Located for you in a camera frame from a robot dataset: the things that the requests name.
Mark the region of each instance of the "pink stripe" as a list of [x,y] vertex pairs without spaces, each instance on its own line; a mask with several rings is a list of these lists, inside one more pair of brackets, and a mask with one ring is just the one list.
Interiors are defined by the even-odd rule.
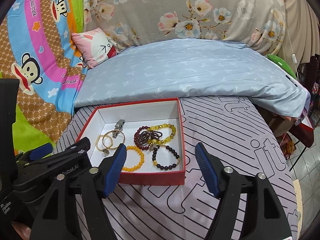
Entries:
[[[40,10],[40,0],[25,0],[25,15],[28,24],[28,30],[30,34],[30,39],[33,44],[36,55],[39,59],[39,64],[42,66],[44,73],[54,82],[65,83],[62,85],[62,90],[65,88],[75,88],[80,89],[80,76],[68,76],[65,77],[67,70],[64,68],[59,68],[56,62],[56,58],[52,53],[49,44],[47,42],[41,18]],[[41,28],[36,32],[32,28],[34,22],[40,22]]]

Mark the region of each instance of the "light blue blanket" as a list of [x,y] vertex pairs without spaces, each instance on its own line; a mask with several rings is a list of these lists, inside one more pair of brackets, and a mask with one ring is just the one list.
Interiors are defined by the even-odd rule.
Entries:
[[125,49],[89,70],[75,107],[231,95],[247,96],[258,106],[296,118],[310,97],[279,66],[245,44],[175,39]]

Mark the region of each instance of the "green pillow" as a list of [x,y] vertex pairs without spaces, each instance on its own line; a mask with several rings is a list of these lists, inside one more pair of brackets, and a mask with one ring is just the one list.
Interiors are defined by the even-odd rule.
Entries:
[[267,58],[272,62],[276,63],[280,68],[286,71],[290,76],[292,76],[295,80],[297,80],[296,74],[292,71],[290,66],[280,57],[276,55],[267,54]]

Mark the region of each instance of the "metal screw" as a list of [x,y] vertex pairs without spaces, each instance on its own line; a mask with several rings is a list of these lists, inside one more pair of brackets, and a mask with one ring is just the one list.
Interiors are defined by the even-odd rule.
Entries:
[[227,166],[227,167],[224,167],[223,169],[226,173],[233,173],[233,168]]
[[93,168],[91,168],[91,169],[89,170],[89,172],[90,172],[91,174],[96,174],[98,171],[99,171],[99,169],[98,169],[97,167],[93,167]]
[[264,173],[262,173],[262,172],[258,173],[258,177],[259,177],[259,179],[265,179],[265,178],[267,178],[267,176],[266,176]]
[[57,176],[57,180],[63,180],[65,178],[65,175],[64,174],[59,174]]

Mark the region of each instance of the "pink pillow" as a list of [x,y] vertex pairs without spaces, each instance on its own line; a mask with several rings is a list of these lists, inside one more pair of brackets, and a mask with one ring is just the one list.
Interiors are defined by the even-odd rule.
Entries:
[[71,38],[89,68],[94,68],[117,55],[117,49],[112,39],[100,28],[84,33],[71,33]]

